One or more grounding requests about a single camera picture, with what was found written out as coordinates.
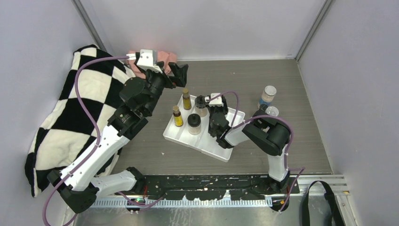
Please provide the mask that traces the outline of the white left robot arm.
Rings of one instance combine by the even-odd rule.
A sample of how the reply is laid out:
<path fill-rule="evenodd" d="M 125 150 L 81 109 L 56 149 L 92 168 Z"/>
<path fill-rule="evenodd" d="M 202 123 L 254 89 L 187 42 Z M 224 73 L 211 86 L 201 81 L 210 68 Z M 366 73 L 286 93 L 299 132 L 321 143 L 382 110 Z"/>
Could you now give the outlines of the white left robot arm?
<path fill-rule="evenodd" d="M 145 177 L 134 167 L 108 176 L 96 177 L 96 174 L 146 126 L 164 89 L 186 86 L 189 66 L 168 65 L 172 76 L 148 69 L 145 79 L 128 79 L 120 91 L 122 104 L 108 119 L 100 138 L 70 166 L 49 173 L 48 180 L 74 213 L 84 212 L 100 197 L 122 191 L 138 195 L 144 190 Z"/>

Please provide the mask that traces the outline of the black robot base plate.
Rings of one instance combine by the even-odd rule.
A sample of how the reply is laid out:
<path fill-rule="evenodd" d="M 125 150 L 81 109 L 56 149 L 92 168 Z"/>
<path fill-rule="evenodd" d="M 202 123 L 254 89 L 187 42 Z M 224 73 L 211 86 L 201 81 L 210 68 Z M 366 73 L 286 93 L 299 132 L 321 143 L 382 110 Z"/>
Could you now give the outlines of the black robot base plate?
<path fill-rule="evenodd" d="M 124 191 L 125 195 L 145 195 L 150 199 L 201 201 L 220 200 L 230 196 L 233 201 L 260 200 L 266 195 L 285 197 L 298 194 L 298 184 L 290 177 L 287 185 L 278 188 L 267 175 L 146 175 L 140 189 Z"/>

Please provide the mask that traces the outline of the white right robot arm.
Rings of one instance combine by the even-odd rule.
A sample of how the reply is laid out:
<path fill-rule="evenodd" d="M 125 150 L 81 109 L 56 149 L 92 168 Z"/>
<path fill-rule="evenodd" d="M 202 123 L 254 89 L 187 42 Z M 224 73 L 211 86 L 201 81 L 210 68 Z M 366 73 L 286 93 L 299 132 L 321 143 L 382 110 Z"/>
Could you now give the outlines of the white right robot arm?
<path fill-rule="evenodd" d="M 229 149 L 247 140 L 256 144 L 268 156 L 269 172 L 266 182 L 274 193 L 281 193 L 287 188 L 290 171 L 287 166 L 287 149 L 293 131 L 282 119 L 258 110 L 252 118 L 233 126 L 226 119 L 227 104 L 205 103 L 209 111 L 208 133 L 216 138 L 218 145 Z"/>

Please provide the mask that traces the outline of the yellow label bottle taped cap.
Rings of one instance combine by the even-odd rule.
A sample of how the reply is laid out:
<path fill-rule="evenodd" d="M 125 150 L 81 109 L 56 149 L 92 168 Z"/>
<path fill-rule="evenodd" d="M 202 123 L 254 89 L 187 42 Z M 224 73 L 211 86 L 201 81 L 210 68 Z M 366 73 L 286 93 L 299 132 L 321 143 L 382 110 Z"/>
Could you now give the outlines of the yellow label bottle taped cap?
<path fill-rule="evenodd" d="M 179 106 L 175 105 L 173 106 L 173 118 L 174 118 L 174 123 L 177 127 L 181 127 L 184 124 Z"/>

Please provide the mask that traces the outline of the taped black lid spice jar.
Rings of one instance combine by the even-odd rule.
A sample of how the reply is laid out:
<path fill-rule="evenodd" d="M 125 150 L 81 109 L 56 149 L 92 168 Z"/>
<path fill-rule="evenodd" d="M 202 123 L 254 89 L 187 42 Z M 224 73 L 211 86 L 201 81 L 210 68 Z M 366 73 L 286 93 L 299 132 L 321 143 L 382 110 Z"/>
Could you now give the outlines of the taped black lid spice jar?
<path fill-rule="evenodd" d="M 208 113 L 205 97 L 202 95 L 196 97 L 194 103 L 195 103 L 196 114 L 198 114 L 201 118 L 205 117 Z"/>

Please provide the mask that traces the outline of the black lid handled spice jar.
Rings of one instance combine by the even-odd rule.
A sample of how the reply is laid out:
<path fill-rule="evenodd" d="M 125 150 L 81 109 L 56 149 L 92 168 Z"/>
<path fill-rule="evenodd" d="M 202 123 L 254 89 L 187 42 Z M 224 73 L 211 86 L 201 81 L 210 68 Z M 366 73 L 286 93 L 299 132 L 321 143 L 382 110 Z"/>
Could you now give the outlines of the black lid handled spice jar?
<path fill-rule="evenodd" d="M 188 122 L 188 131 L 192 135 L 198 135 L 201 133 L 201 117 L 196 114 L 192 113 L 187 118 Z"/>

